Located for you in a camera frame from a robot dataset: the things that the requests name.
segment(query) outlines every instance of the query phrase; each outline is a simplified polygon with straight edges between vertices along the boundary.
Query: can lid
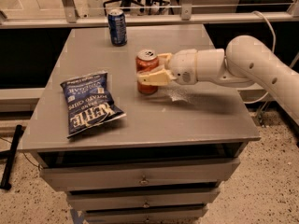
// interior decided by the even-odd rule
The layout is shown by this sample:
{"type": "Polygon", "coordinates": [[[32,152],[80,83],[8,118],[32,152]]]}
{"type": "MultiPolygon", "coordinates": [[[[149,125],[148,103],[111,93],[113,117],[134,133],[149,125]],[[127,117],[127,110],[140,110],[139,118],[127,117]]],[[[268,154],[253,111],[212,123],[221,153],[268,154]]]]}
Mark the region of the can lid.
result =
{"type": "Polygon", "coordinates": [[[143,61],[151,61],[157,57],[156,51],[153,49],[142,49],[138,52],[137,56],[143,61]]]}
{"type": "Polygon", "coordinates": [[[112,9],[108,12],[108,15],[111,15],[111,16],[119,16],[121,14],[123,14],[123,11],[121,9],[117,9],[117,8],[112,9]]]}

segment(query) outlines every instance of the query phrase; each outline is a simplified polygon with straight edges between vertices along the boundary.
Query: terrazzo floor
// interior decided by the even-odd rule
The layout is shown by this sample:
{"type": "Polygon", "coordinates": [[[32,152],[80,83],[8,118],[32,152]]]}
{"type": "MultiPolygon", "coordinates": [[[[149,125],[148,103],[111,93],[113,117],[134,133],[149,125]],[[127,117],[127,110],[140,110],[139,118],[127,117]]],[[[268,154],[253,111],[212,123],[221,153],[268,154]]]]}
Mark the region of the terrazzo floor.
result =
{"type": "MultiPolygon", "coordinates": [[[[208,205],[206,215],[172,223],[299,223],[298,139],[276,110],[268,111],[264,122],[265,128],[258,127],[261,140],[247,145],[240,155],[240,166],[221,184],[221,193],[208,205]]],[[[11,140],[7,134],[2,137],[11,140]]],[[[8,142],[0,141],[0,149],[8,147],[8,142]]],[[[0,174],[3,170],[4,164],[0,164],[0,174]]],[[[21,153],[17,154],[10,183],[10,191],[0,190],[0,224],[74,223],[65,194],[52,190],[21,153]]]]}

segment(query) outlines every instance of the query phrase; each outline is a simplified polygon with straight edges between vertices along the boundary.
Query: cabinet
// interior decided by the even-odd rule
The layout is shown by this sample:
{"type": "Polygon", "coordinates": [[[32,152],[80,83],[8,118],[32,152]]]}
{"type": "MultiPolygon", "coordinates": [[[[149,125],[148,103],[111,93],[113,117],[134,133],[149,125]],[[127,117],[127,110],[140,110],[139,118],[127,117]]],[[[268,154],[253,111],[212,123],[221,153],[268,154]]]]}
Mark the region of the cabinet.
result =
{"type": "Polygon", "coordinates": [[[129,27],[115,48],[107,28],[73,30],[19,144],[43,166],[41,177],[90,223],[199,218],[259,134],[235,89],[172,84],[136,90],[135,55],[213,49],[202,25],[129,27]],[[108,89],[127,117],[67,139],[60,83],[108,71],[108,89]]]}

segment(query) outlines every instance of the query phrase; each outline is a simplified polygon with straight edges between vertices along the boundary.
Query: white robotic arm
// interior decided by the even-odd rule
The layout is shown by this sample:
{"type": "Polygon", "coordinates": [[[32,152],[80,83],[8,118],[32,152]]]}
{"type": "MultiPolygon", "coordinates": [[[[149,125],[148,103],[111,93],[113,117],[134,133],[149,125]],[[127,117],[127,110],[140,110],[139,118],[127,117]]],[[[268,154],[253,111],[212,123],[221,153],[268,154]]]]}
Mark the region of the white robotic arm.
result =
{"type": "Polygon", "coordinates": [[[155,70],[137,74],[145,85],[181,85],[210,81],[228,87],[261,85],[299,125],[299,74],[291,70],[258,39],[242,35],[223,49],[181,50],[161,54],[155,70]]]}

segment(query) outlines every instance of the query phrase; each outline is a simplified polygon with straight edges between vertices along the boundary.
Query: chip bag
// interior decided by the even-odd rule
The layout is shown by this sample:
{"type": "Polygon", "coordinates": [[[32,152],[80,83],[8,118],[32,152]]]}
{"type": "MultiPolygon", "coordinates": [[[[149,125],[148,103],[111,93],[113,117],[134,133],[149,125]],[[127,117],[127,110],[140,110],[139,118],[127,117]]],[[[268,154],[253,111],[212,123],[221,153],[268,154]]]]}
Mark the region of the chip bag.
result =
{"type": "Polygon", "coordinates": [[[68,79],[61,83],[61,87],[68,106],[68,138],[93,126],[125,116],[114,105],[107,90],[106,71],[68,79]]]}

